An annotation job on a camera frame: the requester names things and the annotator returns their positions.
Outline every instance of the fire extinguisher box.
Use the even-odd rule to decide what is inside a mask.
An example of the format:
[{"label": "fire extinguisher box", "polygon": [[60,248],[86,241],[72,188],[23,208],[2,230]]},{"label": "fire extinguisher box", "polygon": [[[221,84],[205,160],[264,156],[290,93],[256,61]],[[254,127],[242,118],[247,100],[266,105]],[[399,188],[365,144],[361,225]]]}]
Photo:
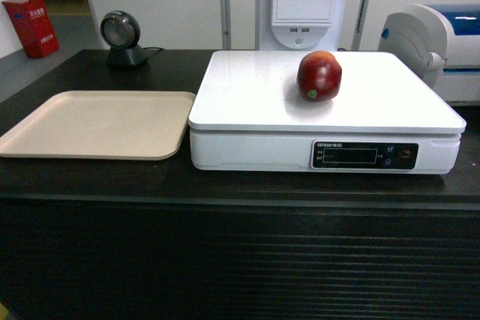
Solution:
[{"label": "fire extinguisher box", "polygon": [[29,58],[44,58],[60,48],[44,0],[2,3]]}]

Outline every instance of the white scale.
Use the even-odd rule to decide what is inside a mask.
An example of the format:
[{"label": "white scale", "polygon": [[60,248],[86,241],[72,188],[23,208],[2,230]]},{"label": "white scale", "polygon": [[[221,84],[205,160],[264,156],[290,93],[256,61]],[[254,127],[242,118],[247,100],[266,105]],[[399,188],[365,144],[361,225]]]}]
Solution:
[{"label": "white scale", "polygon": [[190,112],[195,167],[204,170],[445,174],[466,122],[385,52],[334,52],[332,100],[296,86],[309,52],[220,51]]}]

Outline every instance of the scale button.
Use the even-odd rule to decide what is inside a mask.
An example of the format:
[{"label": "scale button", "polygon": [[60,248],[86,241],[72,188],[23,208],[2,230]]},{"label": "scale button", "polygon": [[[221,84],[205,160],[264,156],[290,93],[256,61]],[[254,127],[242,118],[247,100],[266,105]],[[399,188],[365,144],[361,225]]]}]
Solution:
[{"label": "scale button", "polygon": [[410,149],[402,150],[398,154],[398,159],[399,159],[399,161],[402,161],[402,162],[410,161],[412,159],[412,157],[413,157],[413,153]]}]

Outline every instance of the beige tray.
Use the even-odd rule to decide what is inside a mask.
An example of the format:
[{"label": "beige tray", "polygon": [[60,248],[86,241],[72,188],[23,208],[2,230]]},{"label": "beige tray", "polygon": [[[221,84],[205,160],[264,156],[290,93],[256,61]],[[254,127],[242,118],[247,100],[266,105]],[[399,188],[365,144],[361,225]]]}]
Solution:
[{"label": "beige tray", "polygon": [[194,100],[178,91],[67,91],[3,135],[0,155],[165,159],[180,147]]}]

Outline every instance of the red apple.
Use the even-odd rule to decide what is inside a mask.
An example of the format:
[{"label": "red apple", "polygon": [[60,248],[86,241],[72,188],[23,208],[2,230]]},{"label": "red apple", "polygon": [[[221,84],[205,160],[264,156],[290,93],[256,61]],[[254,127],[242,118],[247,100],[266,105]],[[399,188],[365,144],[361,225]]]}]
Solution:
[{"label": "red apple", "polygon": [[298,67],[297,85],[301,97],[310,102],[332,99],[340,91],[342,67],[330,52],[308,53]]}]

